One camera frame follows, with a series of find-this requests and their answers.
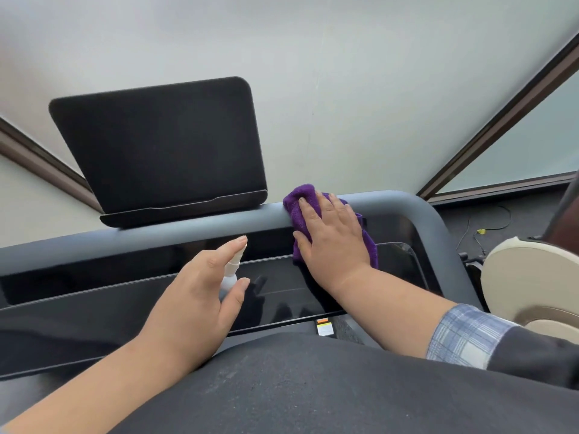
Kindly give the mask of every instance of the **person's left hand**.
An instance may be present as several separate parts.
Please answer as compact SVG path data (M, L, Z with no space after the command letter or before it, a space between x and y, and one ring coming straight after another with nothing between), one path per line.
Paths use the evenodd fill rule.
M250 283L242 278L222 302L225 264L247 243L242 236L217 250L203 250L187 263L153 307L136 338L149 350L165 351L188 373L209 359L227 336Z

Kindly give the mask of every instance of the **cleaning rag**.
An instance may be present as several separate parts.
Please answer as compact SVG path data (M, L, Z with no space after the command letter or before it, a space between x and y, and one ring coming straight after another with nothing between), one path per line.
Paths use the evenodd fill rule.
M327 193L322 193L322 195L329 199ZM318 216L321 216L320 204L318 203L318 199L315 196L314 186L311 184L302 184L301 186L293 189L293 191L284 198L284 207L290 214L289 216L291 218L293 227L296 230L304 233L307 238L312 241L312 236L310 236L310 233L308 232L306 221L304 220L302 211L299 208L298 201L300 198L304 198L308 204L314 207L314 210L316 213L318 213ZM347 204L342 199L340 199L340 201L344 204ZM356 216L358 217L358 221L361 225L362 215L356 213ZM372 268L378 268L378 250L376 248L376 244L365 230L362 231L362 239L364 240L364 245L366 245L368 254L370 255L370 265L372 265ZM298 262L303 262L302 254L299 252L297 242L293 243L293 259L297 260Z

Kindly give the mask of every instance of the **dark sleeve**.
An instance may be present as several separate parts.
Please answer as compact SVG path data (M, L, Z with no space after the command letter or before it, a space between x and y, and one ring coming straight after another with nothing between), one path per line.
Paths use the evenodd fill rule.
M579 345L514 327L503 336L487 370L579 389Z

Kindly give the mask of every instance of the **rolled-up sleeve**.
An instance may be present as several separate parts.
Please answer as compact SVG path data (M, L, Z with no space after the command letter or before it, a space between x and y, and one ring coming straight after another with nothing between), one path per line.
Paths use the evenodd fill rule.
M498 343L515 326L474 306L459 304L438 323L426 359L486 370Z

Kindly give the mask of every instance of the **white sticker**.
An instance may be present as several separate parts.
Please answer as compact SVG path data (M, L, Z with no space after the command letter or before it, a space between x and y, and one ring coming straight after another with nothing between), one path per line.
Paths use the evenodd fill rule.
M334 328L330 322L318 325L318 335L326 337L334 334Z

